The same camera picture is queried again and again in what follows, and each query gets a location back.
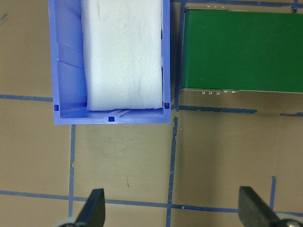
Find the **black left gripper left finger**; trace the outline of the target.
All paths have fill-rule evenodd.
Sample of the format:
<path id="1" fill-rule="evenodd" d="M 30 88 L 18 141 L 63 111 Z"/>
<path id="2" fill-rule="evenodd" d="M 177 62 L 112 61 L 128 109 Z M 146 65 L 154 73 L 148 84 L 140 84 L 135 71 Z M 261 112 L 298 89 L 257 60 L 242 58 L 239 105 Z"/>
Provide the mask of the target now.
<path id="1" fill-rule="evenodd" d="M 77 227 L 102 227 L 105 223 L 104 189 L 93 189 L 76 218 Z"/>

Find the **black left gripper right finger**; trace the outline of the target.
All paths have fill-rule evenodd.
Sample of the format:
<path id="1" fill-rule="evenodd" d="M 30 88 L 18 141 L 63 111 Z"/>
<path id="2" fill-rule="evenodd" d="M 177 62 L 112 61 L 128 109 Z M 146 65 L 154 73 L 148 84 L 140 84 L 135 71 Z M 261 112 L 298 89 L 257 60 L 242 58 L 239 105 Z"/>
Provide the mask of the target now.
<path id="1" fill-rule="evenodd" d="M 244 227 L 275 227 L 280 218 L 249 186 L 240 186 L 238 215 Z"/>

